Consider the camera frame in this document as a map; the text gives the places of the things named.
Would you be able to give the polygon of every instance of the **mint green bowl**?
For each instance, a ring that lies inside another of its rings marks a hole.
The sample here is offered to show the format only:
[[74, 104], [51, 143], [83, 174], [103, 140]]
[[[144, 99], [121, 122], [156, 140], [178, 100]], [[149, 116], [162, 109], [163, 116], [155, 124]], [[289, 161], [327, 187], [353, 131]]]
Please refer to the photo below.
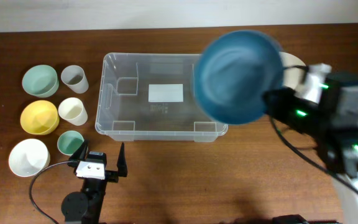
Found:
[[84, 142], [79, 132], [66, 131], [57, 139], [57, 148], [61, 153], [71, 156]]
[[23, 77], [22, 86], [26, 93], [46, 98], [59, 88], [57, 72], [49, 65], [37, 65], [30, 68]]

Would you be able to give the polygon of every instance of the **bowl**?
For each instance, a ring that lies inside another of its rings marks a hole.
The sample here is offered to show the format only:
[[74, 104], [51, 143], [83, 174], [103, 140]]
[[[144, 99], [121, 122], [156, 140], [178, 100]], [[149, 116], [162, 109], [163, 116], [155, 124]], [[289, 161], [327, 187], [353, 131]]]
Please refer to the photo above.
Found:
[[[286, 52], [280, 52], [280, 56], [284, 67], [289, 67], [292, 65], [302, 65], [302, 66], [306, 65], [302, 60], [300, 60], [298, 57], [292, 54]], [[304, 71], [298, 68], [286, 69], [284, 71], [283, 86], [295, 89], [295, 87], [299, 84], [299, 82], [301, 82], [303, 73]]]
[[226, 124], [245, 124], [266, 110], [262, 95], [282, 87], [281, 47], [254, 30], [223, 35], [203, 52], [195, 68], [194, 92], [200, 108]]
[[35, 101], [24, 108], [20, 124], [23, 130], [29, 134], [49, 134], [59, 124], [56, 106], [46, 100]]
[[49, 65], [34, 66], [24, 74], [22, 86], [30, 95], [39, 98], [52, 96], [59, 88], [57, 72]]
[[38, 139], [26, 139], [17, 144], [9, 155], [9, 168], [19, 177], [30, 177], [46, 168], [50, 154]]

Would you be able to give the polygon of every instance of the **white plate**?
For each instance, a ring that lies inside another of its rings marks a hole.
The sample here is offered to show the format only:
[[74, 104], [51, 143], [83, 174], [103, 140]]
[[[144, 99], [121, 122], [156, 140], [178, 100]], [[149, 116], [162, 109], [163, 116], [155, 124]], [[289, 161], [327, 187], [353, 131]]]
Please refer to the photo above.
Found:
[[[284, 67], [292, 66], [292, 65], [305, 65], [302, 60], [300, 60], [298, 57], [285, 53], [280, 52], [281, 59], [283, 61]], [[297, 68], [291, 68], [284, 71], [284, 86], [290, 87], [294, 89], [297, 84], [299, 83], [301, 76], [303, 74], [303, 71]]]

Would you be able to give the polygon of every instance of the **black cable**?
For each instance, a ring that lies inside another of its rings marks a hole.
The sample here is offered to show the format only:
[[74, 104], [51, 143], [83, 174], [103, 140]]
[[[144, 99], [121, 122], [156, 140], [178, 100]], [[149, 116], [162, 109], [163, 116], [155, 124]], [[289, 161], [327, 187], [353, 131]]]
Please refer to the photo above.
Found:
[[50, 217], [48, 214], [46, 214], [44, 211], [41, 210], [41, 208], [38, 207], [38, 205], [35, 203], [34, 199], [32, 198], [32, 186], [34, 185], [34, 182], [35, 180], [37, 180], [37, 178], [43, 174], [45, 171], [55, 167], [55, 166], [58, 166], [58, 165], [62, 165], [62, 164], [67, 164], [69, 162], [73, 162], [73, 161], [63, 161], [63, 162], [58, 162], [54, 165], [50, 165], [46, 168], [44, 168], [43, 170], [41, 170], [37, 175], [35, 175], [35, 177], [31, 180], [31, 183], [30, 183], [30, 187], [29, 187], [29, 197], [30, 197], [30, 201], [31, 201], [31, 204], [35, 207], [35, 209], [37, 209], [38, 212], [40, 212], [42, 215], [44, 215], [45, 217], [49, 218], [53, 223], [55, 224], [59, 224], [59, 222], [57, 222], [55, 219], [53, 219], [52, 217]]
[[[268, 100], [267, 109], [269, 110], [269, 114], [273, 114], [271, 111], [272, 109], [270, 107], [270, 99], [267, 99], [267, 100]], [[272, 124], [272, 127], [273, 127], [274, 131], [276, 132], [277, 136], [280, 138], [280, 140], [284, 143], [284, 145], [286, 145], [288, 148], [290, 148], [296, 155], [301, 157], [304, 161], [306, 161], [308, 164], [312, 165], [313, 167], [319, 169], [320, 171], [324, 172], [327, 175], [330, 175], [332, 178], [336, 179], [338, 182], [345, 185], [345, 187], [352, 190], [354, 193], [356, 193], [358, 195], [358, 190], [355, 187], [353, 187], [351, 184], [347, 183], [345, 180], [340, 178], [338, 175], [336, 175], [336, 173], [334, 173], [330, 170], [327, 170], [326, 168], [315, 163], [315, 161], [312, 161], [307, 156], [303, 155], [295, 146], [293, 146], [290, 142], [288, 142], [287, 139], [285, 139], [285, 137], [281, 134], [280, 130], [277, 129], [274, 119], [270, 115], [269, 115], [269, 121], [270, 121], [270, 124]]]

